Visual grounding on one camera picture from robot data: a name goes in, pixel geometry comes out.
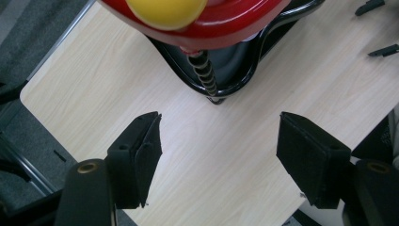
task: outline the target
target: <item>spring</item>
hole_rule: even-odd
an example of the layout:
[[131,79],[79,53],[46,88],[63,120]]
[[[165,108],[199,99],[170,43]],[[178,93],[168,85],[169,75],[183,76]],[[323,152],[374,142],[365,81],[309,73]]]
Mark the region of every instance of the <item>spring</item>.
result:
[[187,60],[193,67],[198,79],[210,96],[217,95],[214,69],[208,58],[208,51],[201,50],[195,55],[188,55]]

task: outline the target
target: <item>light wood tabletop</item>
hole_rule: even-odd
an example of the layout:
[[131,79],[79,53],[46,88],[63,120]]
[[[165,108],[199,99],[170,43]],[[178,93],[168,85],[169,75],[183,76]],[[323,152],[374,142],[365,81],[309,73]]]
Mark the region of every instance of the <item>light wood tabletop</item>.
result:
[[399,103],[399,55],[367,56],[399,41],[398,3],[356,17],[364,2],[327,0],[222,105],[186,86],[142,34],[96,3],[22,102],[77,161],[104,158],[135,117],[163,114],[148,205],[127,211],[138,225],[281,225],[304,198],[276,158],[280,112],[354,149]]

